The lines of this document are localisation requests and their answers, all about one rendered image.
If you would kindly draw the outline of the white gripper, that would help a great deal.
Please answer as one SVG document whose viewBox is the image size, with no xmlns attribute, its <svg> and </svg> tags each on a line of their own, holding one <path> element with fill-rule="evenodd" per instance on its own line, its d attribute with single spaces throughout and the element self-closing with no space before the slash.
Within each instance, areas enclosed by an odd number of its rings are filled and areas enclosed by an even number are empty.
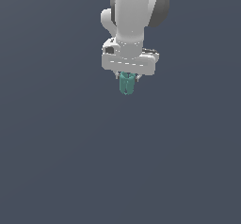
<svg viewBox="0 0 241 224">
<path fill-rule="evenodd" d="M 138 82 L 139 75 L 154 75 L 155 63 L 159 60 L 157 51 L 146 48 L 143 48 L 142 53 L 137 57 L 120 56 L 121 47 L 116 43 L 115 38 L 108 39 L 102 50 L 102 67 L 115 72 L 117 80 L 120 79 L 120 72 L 137 73 L 135 82 Z"/>
</svg>

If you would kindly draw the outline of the teal green object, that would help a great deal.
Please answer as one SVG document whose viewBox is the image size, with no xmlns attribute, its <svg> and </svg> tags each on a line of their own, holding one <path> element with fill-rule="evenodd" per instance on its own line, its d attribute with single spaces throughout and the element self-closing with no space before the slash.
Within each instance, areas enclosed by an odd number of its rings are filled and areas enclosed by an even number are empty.
<svg viewBox="0 0 241 224">
<path fill-rule="evenodd" d="M 130 95 L 134 92 L 136 75 L 134 73 L 120 73 L 120 92 L 124 95 Z"/>
</svg>

